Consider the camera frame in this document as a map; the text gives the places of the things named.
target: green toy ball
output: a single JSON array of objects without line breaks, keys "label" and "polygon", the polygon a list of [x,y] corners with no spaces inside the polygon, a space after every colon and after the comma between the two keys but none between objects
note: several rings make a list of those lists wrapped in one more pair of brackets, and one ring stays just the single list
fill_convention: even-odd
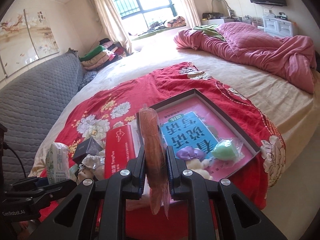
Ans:
[{"label": "green toy ball", "polygon": [[214,158],[222,161],[231,161],[237,158],[238,151],[230,140],[221,141],[211,151]]}]

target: red tissue box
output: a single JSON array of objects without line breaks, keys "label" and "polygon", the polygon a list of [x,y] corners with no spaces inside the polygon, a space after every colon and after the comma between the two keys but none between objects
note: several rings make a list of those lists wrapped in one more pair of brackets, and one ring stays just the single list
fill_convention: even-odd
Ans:
[{"label": "red tissue box", "polygon": [[129,124],[109,130],[106,139],[104,177],[126,168],[130,159],[135,158],[131,127]]}]

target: green blanket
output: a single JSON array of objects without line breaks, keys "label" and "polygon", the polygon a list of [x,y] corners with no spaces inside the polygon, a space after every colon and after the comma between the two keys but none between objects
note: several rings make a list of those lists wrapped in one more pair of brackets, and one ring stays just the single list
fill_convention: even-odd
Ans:
[{"label": "green blanket", "polygon": [[102,52],[103,50],[105,50],[106,48],[103,47],[102,45],[96,47],[95,49],[93,49],[92,51],[90,51],[89,53],[85,54],[84,57],[80,58],[80,61],[87,61],[92,59],[93,57],[97,56],[100,52]]},{"label": "green blanket", "polygon": [[219,26],[218,24],[210,24],[210,25],[195,26],[193,27],[193,29],[195,31],[201,31],[202,33],[210,37],[215,37],[215,38],[218,38],[219,40],[226,41],[224,37],[215,30],[216,27],[218,26]]}]

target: beige curtain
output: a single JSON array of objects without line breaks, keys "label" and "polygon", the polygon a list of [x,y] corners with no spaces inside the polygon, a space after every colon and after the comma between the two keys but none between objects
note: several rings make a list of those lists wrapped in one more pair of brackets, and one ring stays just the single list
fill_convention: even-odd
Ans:
[{"label": "beige curtain", "polygon": [[181,0],[182,7],[185,12],[186,20],[189,23],[190,27],[200,26],[200,19],[196,10],[194,0]]},{"label": "beige curtain", "polygon": [[120,42],[129,54],[132,53],[132,43],[125,31],[121,17],[112,0],[94,0],[103,29],[113,42]]}]

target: sofa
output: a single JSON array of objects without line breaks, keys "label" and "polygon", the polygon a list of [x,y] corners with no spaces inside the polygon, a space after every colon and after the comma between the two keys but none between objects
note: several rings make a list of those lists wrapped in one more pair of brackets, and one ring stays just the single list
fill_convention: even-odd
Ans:
[{"label": "sofa", "polygon": [[[0,123],[4,141],[20,157],[28,175],[36,152],[78,92],[84,70],[75,51],[57,56],[24,72],[0,90]],[[4,182],[24,178],[19,161],[9,150],[2,158]]]}]

